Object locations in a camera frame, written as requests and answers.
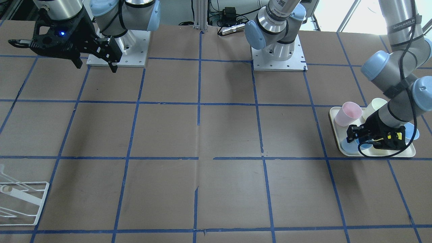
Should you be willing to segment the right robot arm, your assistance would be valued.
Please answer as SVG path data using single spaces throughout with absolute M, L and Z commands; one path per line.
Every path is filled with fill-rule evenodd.
M 37 55 L 70 60 L 82 67 L 81 54 L 102 59 L 111 71 L 136 44 L 128 39 L 133 31 L 154 32 L 160 25 L 159 0 L 91 0 L 89 5 L 99 27 L 81 0 L 35 0 L 38 18 L 32 39 L 10 39 L 16 48 L 28 48 Z

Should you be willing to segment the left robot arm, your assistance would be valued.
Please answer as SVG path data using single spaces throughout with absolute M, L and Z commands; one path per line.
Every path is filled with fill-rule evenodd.
M 413 0 L 380 0 L 387 24 L 391 53 L 378 51 L 362 66 L 361 72 L 389 98 L 362 125 L 350 125 L 347 142 L 366 144 L 373 140 L 378 149 L 406 147 L 398 133 L 406 134 L 405 124 L 431 110 L 431 77 L 417 78 L 413 71 L 431 58 L 431 41 L 423 36 L 421 16 Z M 253 49 L 292 47 L 306 16 L 299 0 L 270 0 L 255 19 L 245 24 L 245 36 Z

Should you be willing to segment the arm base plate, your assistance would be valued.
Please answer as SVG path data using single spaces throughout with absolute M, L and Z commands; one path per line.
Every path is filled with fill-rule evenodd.
M 115 39 L 119 48 L 123 51 L 117 66 L 144 68 L 147 62 L 151 33 L 142 30 L 123 31 Z
M 293 43 L 274 43 L 261 50 L 250 48 L 255 71 L 291 71 L 308 70 L 300 38 L 297 35 Z

